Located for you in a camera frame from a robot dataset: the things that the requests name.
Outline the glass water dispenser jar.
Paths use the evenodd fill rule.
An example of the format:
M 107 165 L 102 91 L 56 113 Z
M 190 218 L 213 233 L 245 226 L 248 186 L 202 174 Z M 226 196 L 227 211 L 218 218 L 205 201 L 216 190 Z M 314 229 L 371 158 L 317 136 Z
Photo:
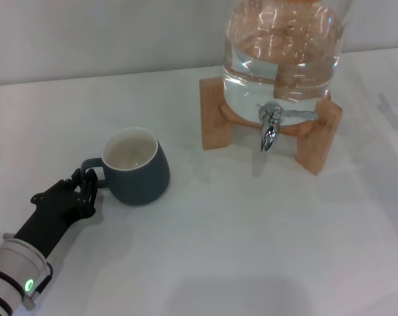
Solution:
M 269 101 L 313 111 L 328 94 L 345 15 L 339 0 L 236 1 L 225 30 L 226 103 L 251 122 Z

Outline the wooden dispenser stand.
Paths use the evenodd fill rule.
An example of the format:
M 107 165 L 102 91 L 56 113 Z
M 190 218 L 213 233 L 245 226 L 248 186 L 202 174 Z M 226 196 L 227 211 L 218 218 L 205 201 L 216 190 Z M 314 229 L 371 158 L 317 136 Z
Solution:
M 218 149 L 230 145 L 234 125 L 261 129 L 262 124 L 251 122 L 235 114 L 224 99 L 224 84 L 221 77 L 200 80 L 201 133 L 204 150 Z M 343 110 L 329 97 L 316 104 L 314 117 L 291 126 L 272 124 L 274 131 L 297 138 L 295 160 L 313 175 L 324 167 Z

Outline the chrome faucet with lever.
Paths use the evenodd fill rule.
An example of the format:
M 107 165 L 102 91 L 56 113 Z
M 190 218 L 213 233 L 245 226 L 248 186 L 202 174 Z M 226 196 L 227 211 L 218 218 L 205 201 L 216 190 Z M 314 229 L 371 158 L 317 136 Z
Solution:
M 318 114 L 314 111 L 285 110 L 278 102 L 269 101 L 259 108 L 259 119 L 262 124 L 261 151 L 269 152 L 276 143 L 280 125 L 284 118 L 301 120 L 317 120 Z

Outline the dark teal ceramic mug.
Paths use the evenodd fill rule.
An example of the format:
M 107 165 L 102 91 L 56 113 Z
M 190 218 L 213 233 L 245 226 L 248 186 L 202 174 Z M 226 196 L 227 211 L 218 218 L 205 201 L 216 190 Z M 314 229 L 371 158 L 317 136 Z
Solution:
M 101 167 L 105 178 L 98 188 L 108 188 L 120 202 L 147 205 L 159 199 L 170 183 L 170 168 L 157 137 L 146 128 L 118 131 L 105 143 L 101 156 L 85 160 L 81 176 Z

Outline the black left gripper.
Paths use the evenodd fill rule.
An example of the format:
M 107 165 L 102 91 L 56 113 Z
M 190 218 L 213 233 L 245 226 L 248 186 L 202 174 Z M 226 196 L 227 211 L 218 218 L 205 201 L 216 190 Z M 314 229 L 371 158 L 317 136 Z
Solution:
M 70 178 L 59 180 L 30 202 L 36 210 L 14 235 L 48 257 L 76 221 L 95 214 L 98 177 L 94 170 L 76 169 Z

